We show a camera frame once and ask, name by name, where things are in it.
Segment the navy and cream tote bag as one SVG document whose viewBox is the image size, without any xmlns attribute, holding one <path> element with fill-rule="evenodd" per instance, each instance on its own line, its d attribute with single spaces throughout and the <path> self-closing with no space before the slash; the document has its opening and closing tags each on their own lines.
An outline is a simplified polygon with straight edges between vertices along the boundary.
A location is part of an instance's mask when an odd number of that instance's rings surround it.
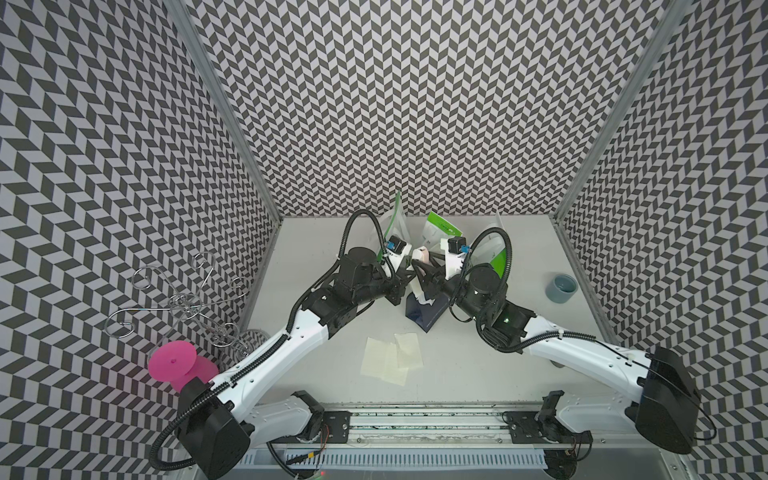
<svg viewBox="0 0 768 480">
<path fill-rule="evenodd" d="M 425 333 L 428 333 L 436 321 L 448 309 L 448 302 L 448 297 L 442 294 L 433 305 L 420 305 L 411 290 L 406 297 L 405 316 L 417 324 Z"/>
</svg>

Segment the pink stapler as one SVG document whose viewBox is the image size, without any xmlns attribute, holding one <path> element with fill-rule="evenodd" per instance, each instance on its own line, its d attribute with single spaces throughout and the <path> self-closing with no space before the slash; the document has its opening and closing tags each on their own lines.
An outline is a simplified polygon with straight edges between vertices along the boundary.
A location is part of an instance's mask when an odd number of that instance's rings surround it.
<svg viewBox="0 0 768 480">
<path fill-rule="evenodd" d="M 421 246 L 412 253 L 412 262 L 417 266 L 431 266 L 430 252 L 427 247 Z"/>
</svg>

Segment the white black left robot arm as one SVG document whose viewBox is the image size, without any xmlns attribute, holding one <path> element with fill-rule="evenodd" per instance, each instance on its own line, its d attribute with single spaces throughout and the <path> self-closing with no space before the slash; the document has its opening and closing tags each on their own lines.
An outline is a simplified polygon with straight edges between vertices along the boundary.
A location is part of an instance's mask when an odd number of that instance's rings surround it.
<svg viewBox="0 0 768 480">
<path fill-rule="evenodd" d="M 349 234 L 360 217 L 375 216 L 367 209 L 352 214 L 334 263 L 294 303 L 283 330 L 211 381 L 194 379 L 183 388 L 176 418 L 149 449 L 154 469 L 196 466 L 207 478 L 219 479 L 240 462 L 253 442 L 314 433 L 322 408 L 305 392 L 267 405 L 266 415 L 259 419 L 252 414 L 288 370 L 376 300 L 401 302 L 412 278 L 405 269 L 411 246 L 397 235 L 384 236 L 376 224 L 377 249 L 349 248 Z"/>
</svg>

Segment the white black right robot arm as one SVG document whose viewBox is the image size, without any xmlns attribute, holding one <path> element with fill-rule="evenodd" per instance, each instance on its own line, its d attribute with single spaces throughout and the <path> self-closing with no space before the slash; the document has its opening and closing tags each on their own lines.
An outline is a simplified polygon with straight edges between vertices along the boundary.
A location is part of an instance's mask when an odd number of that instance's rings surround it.
<svg viewBox="0 0 768 480">
<path fill-rule="evenodd" d="M 689 454 L 702 441 L 696 427 L 705 416 L 701 395 L 681 357 L 658 347 L 628 349 L 592 334 L 568 330 L 507 298 L 513 249 L 506 230 L 492 226 L 472 244 L 450 237 L 441 252 L 421 248 L 410 260 L 425 297 L 447 296 L 447 308 L 465 312 L 478 337 L 501 354 L 547 359 L 611 388 L 593 401 L 566 401 L 564 392 L 543 399 L 536 421 L 543 434 L 635 431 L 656 447 Z"/>
</svg>

